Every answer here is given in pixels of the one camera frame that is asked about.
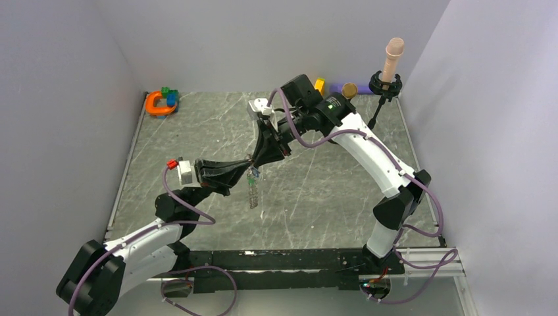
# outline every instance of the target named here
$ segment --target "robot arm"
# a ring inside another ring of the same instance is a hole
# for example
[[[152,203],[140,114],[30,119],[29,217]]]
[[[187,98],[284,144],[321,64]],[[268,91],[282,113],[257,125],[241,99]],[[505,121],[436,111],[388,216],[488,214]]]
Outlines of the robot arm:
[[[285,106],[284,111],[288,111],[286,116],[292,117],[296,131],[287,117],[277,120],[267,99],[250,101],[248,112],[256,121],[259,133],[251,158],[227,163],[203,159],[193,164],[179,161],[172,167],[178,167],[180,182],[185,187],[173,193],[194,207],[212,193],[228,196],[229,189],[248,168],[258,168],[289,156],[288,144],[299,136],[295,132],[303,134],[316,130],[324,136],[335,135],[331,139],[365,168],[385,195],[373,210],[376,222],[363,247],[363,257],[368,265],[379,269],[391,265],[397,233],[424,195],[422,189],[403,175],[425,186],[430,183],[430,175],[426,171],[415,172],[386,149],[342,94],[333,93],[324,99],[305,75],[294,78],[281,89],[294,106],[292,109]],[[366,136],[341,134],[344,130],[358,130]],[[393,159],[400,170],[394,167]],[[57,295],[70,303],[79,288],[74,309],[82,315],[105,315],[121,295],[148,278],[188,268],[190,250],[180,240],[201,223],[197,222],[199,213],[169,194],[157,197],[155,209],[158,219],[136,232],[105,245],[94,240],[85,244],[61,280]],[[97,267],[94,263],[100,258],[103,260]]]

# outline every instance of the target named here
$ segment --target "blue toy block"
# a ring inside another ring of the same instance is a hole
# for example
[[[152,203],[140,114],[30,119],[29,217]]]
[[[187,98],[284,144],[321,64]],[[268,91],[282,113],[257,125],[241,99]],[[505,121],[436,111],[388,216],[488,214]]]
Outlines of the blue toy block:
[[[167,107],[173,107],[177,101],[178,101],[178,95],[176,95],[175,93],[169,93],[168,95],[166,95]]]

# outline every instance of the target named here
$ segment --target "floor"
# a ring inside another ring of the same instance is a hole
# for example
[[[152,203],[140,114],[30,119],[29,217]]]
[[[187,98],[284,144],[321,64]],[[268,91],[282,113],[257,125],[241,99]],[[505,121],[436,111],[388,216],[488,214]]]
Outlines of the floor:
[[[268,92],[189,93],[179,111],[165,119],[145,115],[124,183],[110,239],[122,237],[155,219],[153,203],[163,192],[161,171],[179,156],[214,161],[243,159],[255,147],[248,100]],[[368,120],[378,97],[358,95],[353,104]],[[413,150],[396,102],[384,105],[374,133],[408,165]],[[309,132],[307,141],[320,134]],[[366,171],[340,146],[305,149],[291,143],[292,156],[262,167],[259,205],[249,208],[248,184],[241,180],[231,196],[213,195],[199,208],[217,219],[197,227],[183,242],[193,250],[255,250],[362,247],[373,225],[372,208],[382,194]],[[175,173],[171,188],[179,188]],[[434,231],[429,204],[419,205],[408,220]],[[402,246],[439,246],[435,238],[406,232]]]

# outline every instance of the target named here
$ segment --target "purple object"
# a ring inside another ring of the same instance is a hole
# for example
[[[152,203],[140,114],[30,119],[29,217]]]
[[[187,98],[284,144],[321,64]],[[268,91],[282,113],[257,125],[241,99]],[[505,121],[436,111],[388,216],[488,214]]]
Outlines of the purple object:
[[[331,84],[330,93],[334,93],[334,92],[341,93],[342,88],[343,88],[343,84]],[[370,88],[368,88],[368,86],[357,84],[357,88],[359,89],[359,94],[373,94],[370,91]]]

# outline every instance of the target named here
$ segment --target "red connector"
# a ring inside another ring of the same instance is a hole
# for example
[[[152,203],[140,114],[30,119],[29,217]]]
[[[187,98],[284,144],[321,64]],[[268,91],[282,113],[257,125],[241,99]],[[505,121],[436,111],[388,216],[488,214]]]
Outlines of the red connector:
[[[168,166],[168,168],[170,170],[176,168],[176,166],[178,166],[178,161],[176,159],[171,159],[169,161],[166,162],[166,165]]]

